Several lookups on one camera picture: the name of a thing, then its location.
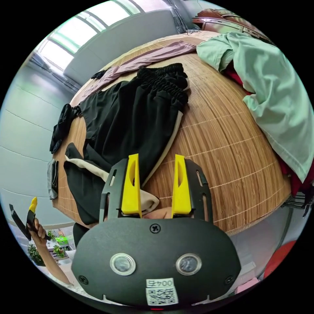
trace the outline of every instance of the camera lens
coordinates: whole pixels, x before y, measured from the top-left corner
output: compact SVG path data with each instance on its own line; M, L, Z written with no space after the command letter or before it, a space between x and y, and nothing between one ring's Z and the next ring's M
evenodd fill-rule
M111 257L110 267L116 274L128 276L135 271L136 263L130 255L118 253Z
M196 274L202 266L201 259L192 253L180 256L176 262L177 271L185 276Z

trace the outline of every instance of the hand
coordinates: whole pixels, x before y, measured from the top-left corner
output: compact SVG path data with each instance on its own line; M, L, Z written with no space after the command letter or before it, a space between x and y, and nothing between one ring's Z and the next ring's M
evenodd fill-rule
M30 235L32 236L32 239L34 240L36 246L37 247L38 246L46 246L46 243L47 243L47 240L45 239L46 230L43 228L42 225L39 224L39 221L37 218L35 218L35 220L34 220L34 226L35 226L35 229L38 231L38 234L36 234L36 232L31 231L31 230L29 230L29 232L30 232Z
M143 218L146 219L170 219L171 218L171 207L165 207L161 209L154 210L145 216Z

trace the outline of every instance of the mint green shirt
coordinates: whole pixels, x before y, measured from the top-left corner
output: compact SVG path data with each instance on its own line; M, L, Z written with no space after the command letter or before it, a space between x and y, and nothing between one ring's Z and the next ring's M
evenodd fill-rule
M234 69L251 93L243 101L281 159L303 182L314 159L314 112L291 63L275 46L240 32L220 34L196 48L221 72Z

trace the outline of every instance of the qr code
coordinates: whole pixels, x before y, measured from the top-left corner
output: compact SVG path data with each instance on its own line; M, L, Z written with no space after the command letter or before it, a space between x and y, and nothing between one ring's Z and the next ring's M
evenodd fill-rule
M177 293L174 287L146 289L148 305L171 305L178 303Z

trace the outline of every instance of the green plant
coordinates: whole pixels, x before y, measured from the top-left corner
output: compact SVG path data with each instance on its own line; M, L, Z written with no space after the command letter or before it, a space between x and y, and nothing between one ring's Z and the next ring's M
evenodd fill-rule
M34 244L29 244L27 247L27 251L32 259L32 261L37 265L37 266L45 266L45 263L42 259L42 257L39 255L36 246Z
M54 235L52 230L48 230L48 236L51 237L51 240L55 240L56 236Z
M55 254L57 254L57 256L60 257L60 258L64 258L64 256L65 256L64 255L64 250L60 246L58 246L58 245L55 245L53 247L53 252Z

